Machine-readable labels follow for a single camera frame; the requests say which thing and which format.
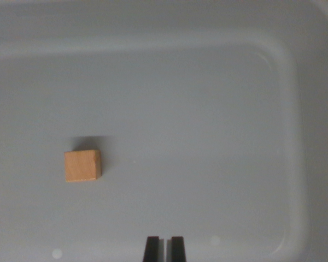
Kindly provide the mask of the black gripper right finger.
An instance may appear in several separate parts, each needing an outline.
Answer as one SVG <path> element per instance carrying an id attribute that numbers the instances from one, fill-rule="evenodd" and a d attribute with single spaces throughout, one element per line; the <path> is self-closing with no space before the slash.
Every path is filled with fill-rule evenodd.
<path id="1" fill-rule="evenodd" d="M 166 262 L 186 262 L 185 244 L 182 236 L 167 240 Z"/>

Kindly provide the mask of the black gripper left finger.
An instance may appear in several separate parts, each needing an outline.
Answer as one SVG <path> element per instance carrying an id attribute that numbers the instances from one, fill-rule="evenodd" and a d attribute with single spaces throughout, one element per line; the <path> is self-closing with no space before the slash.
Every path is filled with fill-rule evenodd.
<path id="1" fill-rule="evenodd" d="M 164 239 L 160 239 L 159 236 L 148 236 L 143 262 L 163 262 L 164 256 Z"/>

